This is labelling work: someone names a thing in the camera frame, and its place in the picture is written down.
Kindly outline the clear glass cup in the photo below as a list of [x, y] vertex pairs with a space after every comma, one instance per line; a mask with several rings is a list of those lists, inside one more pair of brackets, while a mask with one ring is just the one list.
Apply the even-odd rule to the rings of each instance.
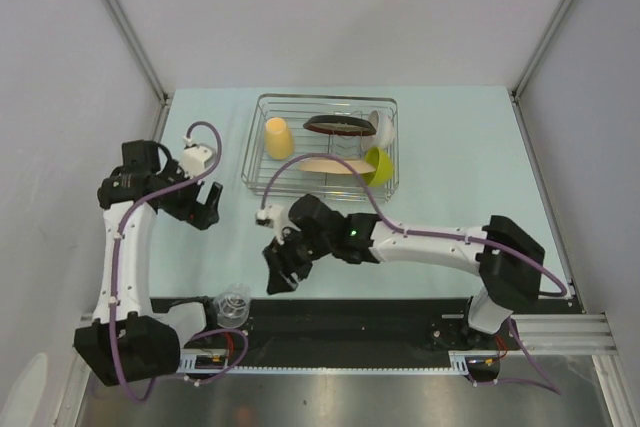
[[250, 288], [242, 283], [229, 285], [214, 298], [216, 321], [220, 328], [241, 327], [249, 317], [251, 304]]

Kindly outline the yellow mug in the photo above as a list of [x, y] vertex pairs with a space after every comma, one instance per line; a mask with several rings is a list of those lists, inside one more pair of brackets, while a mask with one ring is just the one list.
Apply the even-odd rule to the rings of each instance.
[[295, 150], [289, 125], [280, 117], [272, 117], [265, 122], [264, 142], [267, 154], [275, 160], [284, 160]]

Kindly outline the beige bird pattern plate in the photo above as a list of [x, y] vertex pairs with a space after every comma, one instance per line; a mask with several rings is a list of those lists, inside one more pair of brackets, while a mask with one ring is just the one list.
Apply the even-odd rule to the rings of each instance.
[[322, 157], [311, 157], [298, 163], [298, 169], [304, 172], [350, 175], [352, 168], [358, 174], [368, 174], [376, 168], [364, 159], [329, 159]]

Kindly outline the chrome wire dish rack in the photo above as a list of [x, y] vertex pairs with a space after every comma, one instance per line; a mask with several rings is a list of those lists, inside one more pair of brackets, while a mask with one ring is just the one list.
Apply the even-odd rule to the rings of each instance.
[[[336, 95], [276, 94], [258, 97], [249, 131], [241, 178], [250, 191], [262, 195], [273, 174], [284, 163], [272, 159], [265, 147], [265, 124], [272, 117], [283, 119], [291, 129], [295, 156], [334, 154], [344, 159], [362, 158], [365, 150], [357, 137], [321, 134], [304, 128], [316, 115], [343, 115], [366, 120], [372, 112], [398, 123], [398, 104], [392, 98]], [[326, 200], [364, 201], [366, 194], [350, 174], [303, 172], [288, 168], [273, 184], [270, 197], [297, 197], [311, 193]]]

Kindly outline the lime green bowl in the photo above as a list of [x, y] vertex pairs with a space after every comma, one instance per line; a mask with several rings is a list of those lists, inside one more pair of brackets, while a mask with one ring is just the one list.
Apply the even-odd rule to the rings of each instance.
[[394, 165], [385, 150], [373, 147], [365, 154], [364, 160], [374, 168], [372, 172], [363, 175], [363, 179], [369, 186], [382, 186], [392, 178]]

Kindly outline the red rimmed beige plate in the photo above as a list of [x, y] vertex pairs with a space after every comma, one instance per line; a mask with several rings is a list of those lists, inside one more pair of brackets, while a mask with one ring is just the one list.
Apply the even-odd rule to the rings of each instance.
[[373, 136], [377, 129], [368, 120], [345, 115], [316, 115], [308, 119], [303, 128], [320, 134], [339, 136]]

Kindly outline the white bowl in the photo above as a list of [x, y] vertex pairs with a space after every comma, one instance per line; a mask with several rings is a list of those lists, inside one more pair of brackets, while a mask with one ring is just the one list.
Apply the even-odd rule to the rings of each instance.
[[369, 122], [376, 128], [376, 133], [369, 137], [370, 148], [388, 148], [395, 139], [395, 126], [392, 118], [386, 113], [374, 111], [369, 116]]

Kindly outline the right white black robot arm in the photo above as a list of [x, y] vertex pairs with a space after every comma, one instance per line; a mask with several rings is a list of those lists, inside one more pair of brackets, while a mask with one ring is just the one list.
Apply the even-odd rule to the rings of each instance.
[[259, 209], [255, 221], [274, 232], [262, 251], [270, 295], [295, 291], [326, 256], [351, 265], [408, 261], [456, 269], [482, 282], [461, 323], [473, 348], [486, 347], [508, 317], [540, 296], [544, 248], [504, 216], [481, 227], [420, 230], [392, 226], [378, 213], [343, 215], [306, 194], [288, 207]]

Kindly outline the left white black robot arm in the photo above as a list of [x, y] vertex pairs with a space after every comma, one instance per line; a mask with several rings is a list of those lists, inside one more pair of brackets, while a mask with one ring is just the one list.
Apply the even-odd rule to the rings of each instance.
[[204, 231], [219, 220], [223, 187], [213, 183], [198, 199], [203, 175], [218, 161], [216, 148], [191, 139], [180, 158], [162, 144], [137, 140], [121, 147], [122, 163], [103, 180], [97, 197], [105, 225], [105, 258], [97, 305], [89, 325], [74, 334], [74, 347], [106, 386], [173, 374], [182, 348], [207, 347], [221, 323], [203, 301], [181, 301], [166, 313], [153, 310], [151, 237], [159, 212]]

